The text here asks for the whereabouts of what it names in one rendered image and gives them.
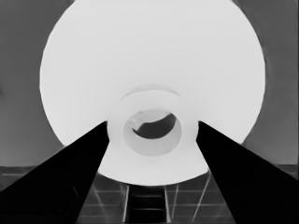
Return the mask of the large thick white disc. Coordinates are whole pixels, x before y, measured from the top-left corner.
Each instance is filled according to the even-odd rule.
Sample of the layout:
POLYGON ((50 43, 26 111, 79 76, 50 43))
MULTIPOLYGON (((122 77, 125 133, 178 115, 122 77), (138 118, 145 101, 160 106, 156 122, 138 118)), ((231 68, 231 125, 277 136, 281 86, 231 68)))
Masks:
POLYGON ((265 65, 232 0, 76 0, 50 32, 39 89, 64 146, 107 125, 101 175, 171 185, 207 172, 201 123, 246 139, 265 65))

